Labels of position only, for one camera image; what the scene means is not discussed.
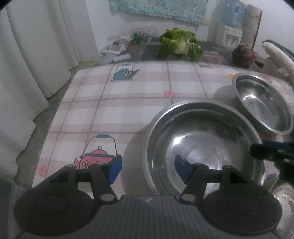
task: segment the gray ribbed panel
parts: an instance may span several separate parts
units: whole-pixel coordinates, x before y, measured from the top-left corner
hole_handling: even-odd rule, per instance
[[[23,234],[21,239],[41,239]],[[85,227],[48,239],[277,239],[272,233],[240,237],[206,222],[196,207],[178,203],[173,196],[128,196],[104,205]]]

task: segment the pink teapot illustration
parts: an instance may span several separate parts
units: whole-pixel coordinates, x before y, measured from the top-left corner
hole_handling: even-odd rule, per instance
[[[94,138],[100,138],[100,139],[112,138],[114,141],[114,146],[115,146],[115,154],[117,155],[116,143],[115,143],[115,139],[113,137],[111,137],[110,135],[96,135],[88,141],[82,155],[80,156],[80,161],[78,161],[77,159],[74,160],[74,164],[77,169],[87,169],[87,168],[89,168],[89,166],[91,164],[108,163],[110,160],[112,160],[114,158],[114,155],[109,155],[105,150],[102,150],[102,146],[98,146],[98,149],[92,151],[89,154],[86,153],[84,155],[84,153],[87,149],[87,146],[89,145],[90,141]]]

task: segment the lettuce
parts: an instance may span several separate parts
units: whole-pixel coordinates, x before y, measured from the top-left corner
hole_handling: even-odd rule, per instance
[[[167,30],[160,38],[161,47],[158,54],[173,52],[185,55],[190,60],[197,60],[203,53],[202,48],[196,43],[195,33],[174,29]]]

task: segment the plaid tablecloth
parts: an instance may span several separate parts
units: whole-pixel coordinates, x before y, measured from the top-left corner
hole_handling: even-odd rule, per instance
[[[125,76],[133,79],[113,81],[118,69],[124,68],[131,69]],[[79,159],[91,137],[109,134],[116,140],[118,154],[123,156],[123,169],[112,185],[115,193],[151,194],[141,168],[146,126],[163,108],[185,99],[208,97],[234,104],[232,78],[239,72],[250,71],[201,62],[138,62],[77,72],[45,140],[33,187]],[[281,93],[293,112],[292,87],[283,80],[256,74]],[[108,154],[115,154],[111,139],[93,139],[86,153],[98,146]],[[79,188],[91,195],[88,184],[80,184]]]

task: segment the stainless steel basin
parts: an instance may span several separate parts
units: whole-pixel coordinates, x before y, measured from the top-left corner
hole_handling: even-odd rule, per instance
[[[233,78],[237,98],[244,108],[241,111],[263,132],[286,135],[293,129],[293,116],[280,93],[255,75],[237,74]]]
[[[235,109],[216,101],[189,100],[162,110],[150,123],[143,144],[143,171],[157,194],[178,196],[185,185],[174,168],[180,154],[210,169],[232,165],[256,183],[262,182],[263,161],[249,153],[261,143],[251,123]],[[218,185],[208,184],[206,193]]]

